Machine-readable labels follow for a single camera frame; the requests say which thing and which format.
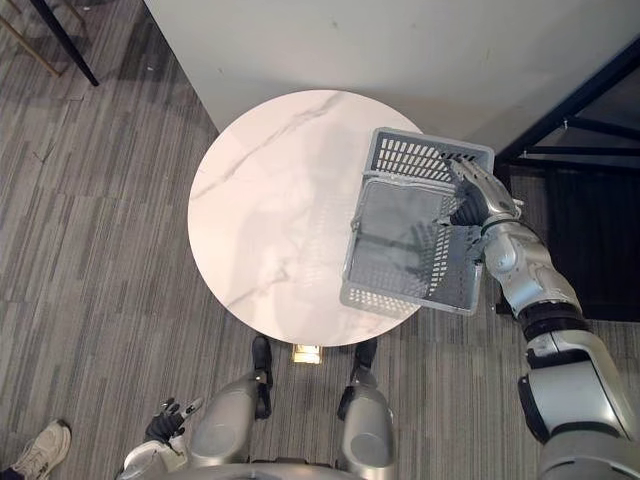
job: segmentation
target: black table leg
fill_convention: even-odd
[[[69,35],[67,35],[67,32],[65,32],[64,28],[62,28],[62,25],[60,25],[60,22],[58,22],[58,19],[55,17],[55,15],[53,14],[49,6],[45,3],[45,1],[44,0],[29,0],[29,1],[38,11],[38,13],[42,17],[42,19],[45,21],[45,23],[48,25],[48,27],[51,29],[53,34],[58,38],[58,41],[62,44],[62,47],[65,49],[65,51],[69,54],[69,56],[73,59],[73,61],[76,62],[76,65],[78,65],[80,70],[82,70],[82,73],[84,73],[84,76],[89,79],[89,81],[91,82],[91,85],[93,85],[94,87],[97,87],[98,85],[100,85],[98,83],[98,80],[96,80],[96,77],[93,76],[93,72],[91,72],[91,69],[89,68],[89,66],[85,63],[84,58],[82,58],[82,55],[80,55],[80,52],[78,51],[76,46],[73,44],[73,42],[69,38]]]

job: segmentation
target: gray plastic basket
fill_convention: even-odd
[[[419,306],[471,315],[482,267],[478,227],[435,220],[459,205],[443,160],[493,170],[488,147],[389,128],[375,131],[343,272],[343,304],[406,317]]]

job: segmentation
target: gray carpet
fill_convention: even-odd
[[[52,478],[109,479],[163,399],[210,398],[247,370],[254,332],[191,257],[189,188],[216,132],[142,3],[78,0],[90,39],[56,8],[98,88],[19,3],[21,17],[0,9],[66,70],[51,77],[0,29],[0,460],[61,416],[73,445]],[[400,478],[534,478],[515,388],[524,341],[493,312],[497,295],[486,279],[474,317],[423,310],[381,337]],[[596,329],[637,401],[640,324]],[[353,347],[318,367],[292,365],[289,348],[274,343],[274,414],[251,454],[332,463]]]

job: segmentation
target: round table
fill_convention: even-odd
[[[270,337],[319,346],[357,343],[404,320],[339,299],[378,127],[420,132],[378,101],[312,90],[253,108],[211,145],[191,187],[189,240],[208,287],[238,319]]]

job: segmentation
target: white shoe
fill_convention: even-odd
[[[11,469],[24,480],[44,480],[58,465],[71,447],[71,430],[62,420],[54,420],[31,440]]]

